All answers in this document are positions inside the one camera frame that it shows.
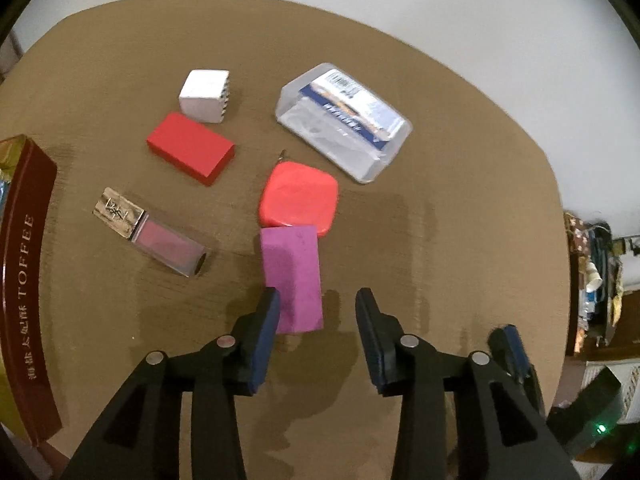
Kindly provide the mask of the lip gloss tube gold cap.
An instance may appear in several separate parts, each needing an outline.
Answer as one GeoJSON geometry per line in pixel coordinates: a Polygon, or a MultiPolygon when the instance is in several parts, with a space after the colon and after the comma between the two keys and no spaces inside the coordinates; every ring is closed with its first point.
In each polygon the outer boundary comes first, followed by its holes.
{"type": "Polygon", "coordinates": [[[204,266],[208,255],[204,245],[154,219],[112,188],[104,188],[93,214],[130,244],[186,278],[198,275],[204,266]]]}

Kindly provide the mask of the purple rectangular block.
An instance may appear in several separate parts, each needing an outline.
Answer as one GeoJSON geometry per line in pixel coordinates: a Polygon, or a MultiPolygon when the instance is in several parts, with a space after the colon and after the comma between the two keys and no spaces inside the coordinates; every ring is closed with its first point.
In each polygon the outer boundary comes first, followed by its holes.
{"type": "Polygon", "coordinates": [[[322,330],[318,235],[315,226],[260,230],[265,283],[280,294],[279,335],[322,330]]]}

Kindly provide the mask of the coral rounded square case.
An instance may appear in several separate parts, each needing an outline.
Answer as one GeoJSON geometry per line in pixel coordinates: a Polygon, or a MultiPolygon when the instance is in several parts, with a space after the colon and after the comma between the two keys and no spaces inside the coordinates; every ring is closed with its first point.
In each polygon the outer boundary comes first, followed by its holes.
{"type": "Polygon", "coordinates": [[[299,162],[278,162],[262,191],[259,224],[314,226],[318,237],[331,229],[338,203],[338,183],[330,174],[299,162]]]}

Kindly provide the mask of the clear plastic card box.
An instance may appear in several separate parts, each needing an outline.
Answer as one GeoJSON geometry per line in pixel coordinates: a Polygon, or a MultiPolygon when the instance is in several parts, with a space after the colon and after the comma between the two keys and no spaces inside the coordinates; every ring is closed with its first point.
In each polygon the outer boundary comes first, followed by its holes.
{"type": "Polygon", "coordinates": [[[331,63],[283,86],[276,118],[360,184],[376,179],[413,130],[395,107],[331,63]]]}

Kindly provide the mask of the red rectangular block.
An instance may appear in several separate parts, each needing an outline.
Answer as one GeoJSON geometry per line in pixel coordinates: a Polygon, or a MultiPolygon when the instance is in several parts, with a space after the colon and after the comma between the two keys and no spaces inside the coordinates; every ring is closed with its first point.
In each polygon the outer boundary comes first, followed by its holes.
{"type": "Polygon", "coordinates": [[[169,113],[148,135],[152,153],[201,184],[211,186],[228,166],[235,145],[181,113],[169,113]]]}

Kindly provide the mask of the white cube block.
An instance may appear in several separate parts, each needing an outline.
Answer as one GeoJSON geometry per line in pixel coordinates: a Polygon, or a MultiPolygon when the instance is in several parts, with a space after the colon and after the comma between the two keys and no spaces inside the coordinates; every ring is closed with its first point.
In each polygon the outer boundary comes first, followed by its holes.
{"type": "Polygon", "coordinates": [[[191,70],[179,93],[183,115],[197,122],[220,124],[230,96],[228,70],[191,70]]]}

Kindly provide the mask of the cluttered shelf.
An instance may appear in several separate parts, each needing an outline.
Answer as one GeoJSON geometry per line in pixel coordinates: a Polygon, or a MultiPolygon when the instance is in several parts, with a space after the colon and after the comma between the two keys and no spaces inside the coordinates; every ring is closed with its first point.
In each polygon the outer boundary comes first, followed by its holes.
{"type": "Polygon", "coordinates": [[[570,318],[565,354],[608,348],[623,317],[624,255],[639,255],[637,234],[616,237],[608,222],[563,214],[570,262],[570,318]]]}

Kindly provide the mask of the red gold tin box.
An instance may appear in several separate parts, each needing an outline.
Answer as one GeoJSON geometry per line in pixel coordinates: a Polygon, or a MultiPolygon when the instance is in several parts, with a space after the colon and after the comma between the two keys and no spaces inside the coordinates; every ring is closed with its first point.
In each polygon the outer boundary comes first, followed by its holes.
{"type": "Polygon", "coordinates": [[[40,324],[40,259],[55,162],[21,134],[1,142],[1,422],[33,446],[62,428],[40,324]]]}

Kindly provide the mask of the brown tablecloth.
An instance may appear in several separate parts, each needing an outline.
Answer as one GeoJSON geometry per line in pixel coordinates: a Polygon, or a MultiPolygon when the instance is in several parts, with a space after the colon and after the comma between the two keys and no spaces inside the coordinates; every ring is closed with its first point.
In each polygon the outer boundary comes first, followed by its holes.
{"type": "Polygon", "coordinates": [[[80,441],[150,351],[183,354],[230,330],[264,286],[257,207],[280,155],[334,166],[274,117],[280,91],[320,63],[351,74],[413,130],[370,184],[338,172],[319,243],[324,326],[276,342],[265,385],[238,402],[252,479],[385,479],[399,404],[370,382],[358,289],[438,350],[466,354],[520,331],[547,399],[561,375],[568,263],[562,206],[542,149],[472,84],[376,29],[281,0],[124,0],[66,18],[1,86],[2,136],[56,163],[44,230],[40,318],[63,427],[80,441]],[[235,145],[211,186],[151,152],[191,70],[228,70],[220,124],[235,145]],[[112,188],[207,248],[175,272],[93,214],[112,188]]]}

